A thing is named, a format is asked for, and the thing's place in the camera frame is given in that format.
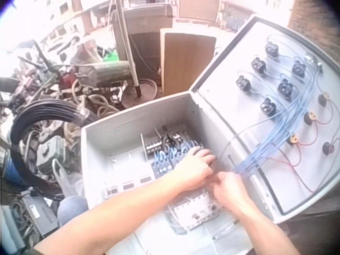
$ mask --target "metal pole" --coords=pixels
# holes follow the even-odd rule
[[[119,26],[120,26],[121,32],[122,32],[123,43],[124,43],[124,47],[125,47],[127,60],[129,61],[129,65],[130,65],[134,87],[135,87],[136,92],[137,92],[137,97],[141,97],[142,92],[141,92],[140,87],[139,87],[137,72],[136,72],[136,68],[135,68],[135,65],[134,65],[133,57],[132,57],[130,41],[129,41],[129,36],[128,36],[128,30],[126,28],[126,22],[125,22],[124,12],[123,12],[123,8],[122,8],[122,0],[115,0],[115,1],[116,1],[116,8],[117,8]]]

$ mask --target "coiled black cable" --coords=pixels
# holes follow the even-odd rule
[[[35,176],[26,167],[19,150],[19,142],[26,135],[31,125],[44,120],[73,122],[83,127],[98,120],[98,117],[87,109],[77,109],[77,106],[70,102],[59,99],[43,99],[28,105],[13,121],[11,129],[11,157],[17,172],[27,185],[34,187],[44,197],[62,200],[64,196],[61,188],[56,184]]]

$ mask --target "hand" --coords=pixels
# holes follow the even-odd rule
[[[172,178],[179,193],[203,186],[206,178],[213,173],[209,165],[216,157],[211,154],[210,150],[199,149],[200,147],[194,147],[189,150],[175,169],[165,175]]]
[[[256,209],[240,175],[231,172],[218,172],[215,177],[217,183],[210,184],[215,198],[236,218],[239,218],[245,210]]]

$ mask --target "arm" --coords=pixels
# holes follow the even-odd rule
[[[219,172],[213,183],[216,199],[240,220],[258,255],[299,255],[284,232],[264,216],[249,198],[242,178]]]
[[[213,173],[208,165],[215,156],[209,150],[198,149],[191,149],[172,172],[85,212],[38,243],[35,249],[44,254],[103,254],[178,194],[204,184]]]

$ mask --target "forearm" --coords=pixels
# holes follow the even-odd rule
[[[264,216],[255,204],[244,206],[239,219],[258,255],[299,255],[285,233]]]
[[[66,224],[36,249],[51,253],[48,246],[59,243],[59,254],[103,254],[180,193],[171,178],[168,174],[147,187],[110,198]]]

